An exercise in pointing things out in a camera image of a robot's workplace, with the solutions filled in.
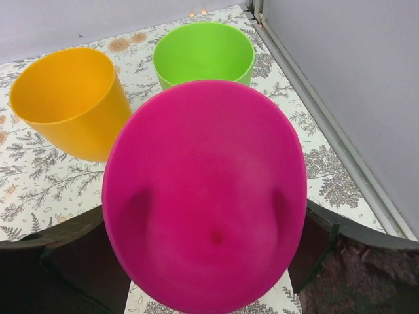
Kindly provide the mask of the pink plastic wine glass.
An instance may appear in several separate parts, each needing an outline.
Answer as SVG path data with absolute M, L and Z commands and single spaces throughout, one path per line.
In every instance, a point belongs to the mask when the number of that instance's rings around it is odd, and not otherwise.
M 103 215 L 130 279 L 184 313 L 266 294 L 297 250 L 307 175 L 296 131 L 260 92 L 201 80 L 160 92 L 120 132 Z

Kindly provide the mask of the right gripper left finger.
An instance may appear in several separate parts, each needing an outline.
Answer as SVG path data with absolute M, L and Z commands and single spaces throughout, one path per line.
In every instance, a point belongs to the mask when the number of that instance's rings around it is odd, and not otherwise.
M 101 207 L 1 242 L 2 313 L 124 313 L 129 288 Z

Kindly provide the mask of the orange plastic wine glass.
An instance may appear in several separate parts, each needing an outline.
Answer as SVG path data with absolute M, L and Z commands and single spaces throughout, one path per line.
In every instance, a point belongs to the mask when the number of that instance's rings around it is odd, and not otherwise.
M 10 89 L 14 113 L 63 152 L 104 162 L 132 111 L 113 62 L 93 48 L 53 52 Z

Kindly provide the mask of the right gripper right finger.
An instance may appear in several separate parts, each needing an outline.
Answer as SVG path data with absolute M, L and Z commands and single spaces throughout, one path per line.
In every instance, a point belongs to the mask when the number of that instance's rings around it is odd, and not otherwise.
M 312 201 L 288 272 L 303 313 L 418 312 L 418 242 Z

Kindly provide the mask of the green plastic wine glass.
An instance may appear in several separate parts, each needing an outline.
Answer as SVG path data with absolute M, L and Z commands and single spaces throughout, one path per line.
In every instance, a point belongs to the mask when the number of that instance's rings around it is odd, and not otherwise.
M 246 34 L 235 27 L 194 22 L 163 36 L 152 61 L 164 90 L 196 80 L 228 80 L 249 86 L 255 49 Z

